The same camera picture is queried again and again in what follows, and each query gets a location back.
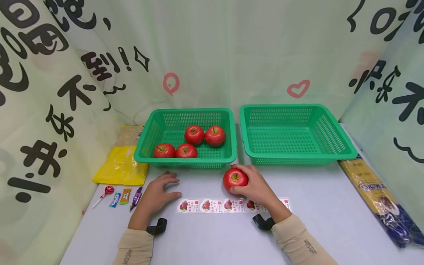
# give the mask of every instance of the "fabric backdrop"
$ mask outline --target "fabric backdrop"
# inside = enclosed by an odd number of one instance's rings
[[[424,229],[424,1],[411,12],[341,121]]]
[[[0,263],[59,262],[121,121],[248,103],[339,118],[417,1],[1,0]]]

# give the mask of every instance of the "candy wrapper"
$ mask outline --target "candy wrapper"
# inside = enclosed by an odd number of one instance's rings
[[[420,229],[361,156],[339,161],[339,165],[396,246],[424,246]]]
[[[122,198],[119,204],[128,204],[130,200],[130,192],[131,192],[131,189],[124,189],[124,192],[122,193]]]
[[[141,190],[143,189],[143,186],[141,186],[140,188],[137,189],[137,191],[134,194],[134,198],[133,198],[133,203],[130,207],[130,212],[132,211],[132,209],[135,208],[135,206],[137,206],[138,202],[140,201],[141,198]]]
[[[115,208],[116,205],[119,202],[119,198],[121,197],[121,194],[119,192],[115,192],[115,196],[113,197],[112,202],[110,203],[109,207]]]

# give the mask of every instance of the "blue package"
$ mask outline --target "blue package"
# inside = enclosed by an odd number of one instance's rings
[[[121,198],[121,194],[119,192],[115,192],[115,196],[113,197],[113,200],[110,203],[109,207],[115,208],[119,202],[119,198]]]

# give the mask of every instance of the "empty green basket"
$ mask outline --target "empty green basket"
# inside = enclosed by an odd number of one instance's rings
[[[357,155],[320,104],[243,105],[240,125],[245,152],[256,165],[326,165]]]
[[[220,147],[203,142],[196,146],[197,158],[153,158],[156,145],[167,142],[175,149],[185,143],[188,126],[198,125],[205,132],[211,126],[222,127],[226,140]],[[150,114],[134,152],[139,163],[155,167],[222,168],[237,157],[233,113],[230,109],[157,109]]]

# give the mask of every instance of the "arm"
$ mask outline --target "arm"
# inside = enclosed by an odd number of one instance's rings
[[[264,205],[275,225],[272,233],[280,248],[294,265],[336,265],[334,259],[306,230],[300,219],[293,215],[277,198],[256,167],[232,165],[249,177],[245,187],[232,187],[230,191],[241,194],[254,202]]]
[[[296,265],[336,265],[336,261],[306,230],[299,217],[278,199],[266,206],[276,223],[272,233],[280,248]]]
[[[149,265],[153,254],[153,236],[147,233],[151,216],[159,211],[167,202],[181,197],[180,192],[165,193],[168,183],[178,183],[176,174],[165,172],[150,182],[145,190],[134,214],[131,216],[128,229],[118,243],[118,252],[113,265]]]

